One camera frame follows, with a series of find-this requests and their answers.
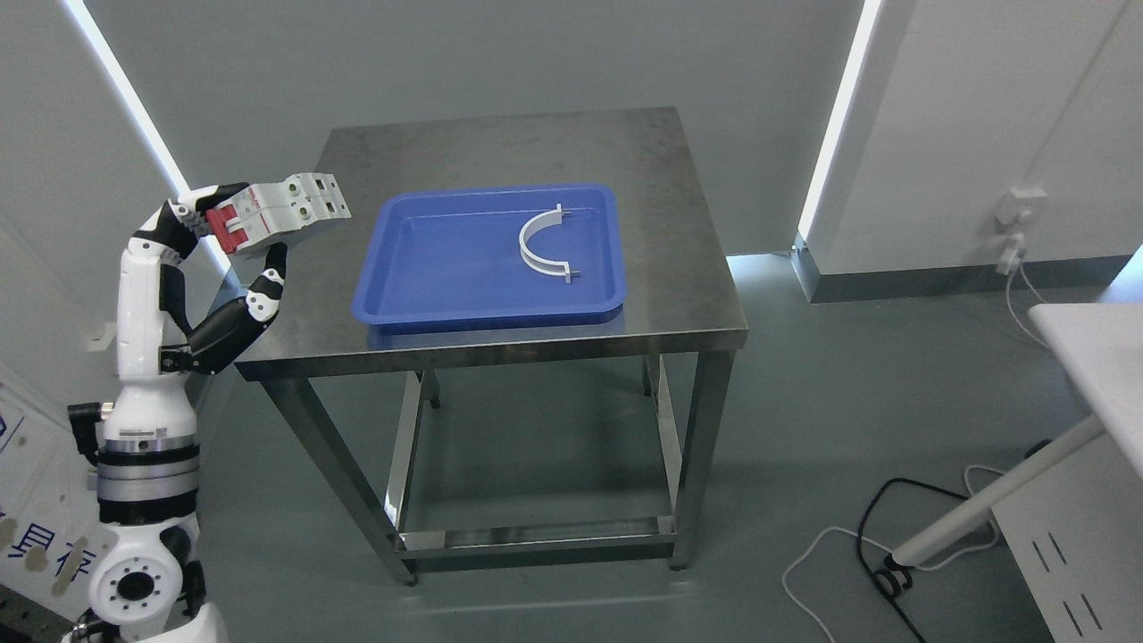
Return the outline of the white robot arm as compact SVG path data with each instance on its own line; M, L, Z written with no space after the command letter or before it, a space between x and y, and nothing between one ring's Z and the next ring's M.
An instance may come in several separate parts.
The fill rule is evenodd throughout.
M96 471L99 522L114 537L69 642L227 638L197 557L201 447L187 376L223 371L259 339L280 311L289 238L347 215L335 180L297 174L187 191L131 232L119 268L119 394L67 410L75 448ZM241 296L191 324L182 264L203 238L265 262Z

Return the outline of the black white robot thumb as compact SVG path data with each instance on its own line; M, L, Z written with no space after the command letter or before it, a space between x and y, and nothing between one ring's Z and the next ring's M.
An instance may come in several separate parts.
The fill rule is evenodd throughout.
M161 347L160 371L217 373L240 357L278 316L287 256L287 244L269 246L264 267L246 294L211 310L195 327L187 324L187 298L182 272L171 265L161 265L159 310L171 318L185 341Z

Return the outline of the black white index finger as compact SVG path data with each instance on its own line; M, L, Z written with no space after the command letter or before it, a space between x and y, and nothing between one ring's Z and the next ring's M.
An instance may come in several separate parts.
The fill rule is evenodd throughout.
M169 199L147 217L131 238L143 239L146 243L163 246L187 260L195 252L200 238L211 236L211 223L205 218L203 209L197 203L184 203Z

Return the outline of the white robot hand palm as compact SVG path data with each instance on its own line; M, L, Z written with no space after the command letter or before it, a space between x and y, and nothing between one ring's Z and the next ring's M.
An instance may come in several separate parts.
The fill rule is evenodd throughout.
M130 238L120 259L117 304L115 442L187 439L195 434L195 408L189 403L187 375L161 371L163 341L179 340L179 329L160 308L167 246Z

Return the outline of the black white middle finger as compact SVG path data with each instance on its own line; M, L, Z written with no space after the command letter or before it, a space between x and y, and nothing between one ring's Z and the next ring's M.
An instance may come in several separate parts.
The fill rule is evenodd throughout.
M211 211L249 186L249 183L232 183L185 191L175 198L175 216L179 220L201 220L205 212Z

